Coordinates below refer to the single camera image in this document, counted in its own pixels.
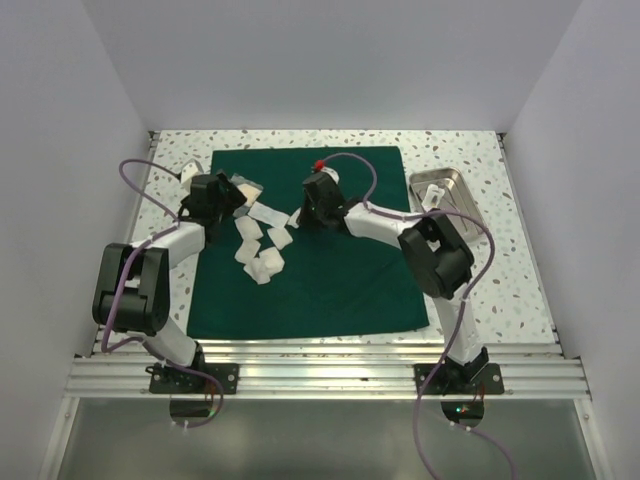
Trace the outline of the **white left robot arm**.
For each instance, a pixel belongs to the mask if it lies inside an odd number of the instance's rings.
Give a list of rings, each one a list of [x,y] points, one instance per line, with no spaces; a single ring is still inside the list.
[[[185,392],[205,386],[208,369],[195,360],[199,344],[170,318],[170,273],[211,245],[218,225],[245,202],[223,171],[199,174],[168,228],[135,244],[105,247],[92,304],[95,323],[104,327],[102,352],[137,341],[175,365],[172,379]]]

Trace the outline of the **small white gauze pad top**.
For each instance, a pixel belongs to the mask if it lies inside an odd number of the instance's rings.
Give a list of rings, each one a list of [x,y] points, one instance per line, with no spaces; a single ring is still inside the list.
[[[296,209],[293,214],[289,217],[287,221],[287,225],[289,227],[297,229],[299,227],[299,217],[300,217],[301,209]]]

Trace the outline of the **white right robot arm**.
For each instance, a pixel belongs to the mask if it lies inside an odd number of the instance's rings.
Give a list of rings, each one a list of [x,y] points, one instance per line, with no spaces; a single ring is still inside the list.
[[[433,208],[410,214],[366,200],[347,200],[331,175],[322,171],[303,182],[303,191],[300,225],[340,231],[402,252],[419,289],[436,307],[446,342],[447,384],[461,393],[476,386],[489,356],[471,306],[475,259],[448,213]]]

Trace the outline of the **clear pouch with dark item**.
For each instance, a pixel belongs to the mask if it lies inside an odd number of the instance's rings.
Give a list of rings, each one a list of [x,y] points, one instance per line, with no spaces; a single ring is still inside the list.
[[[437,184],[429,184],[424,192],[421,205],[425,211],[438,209],[446,194],[446,190]]]

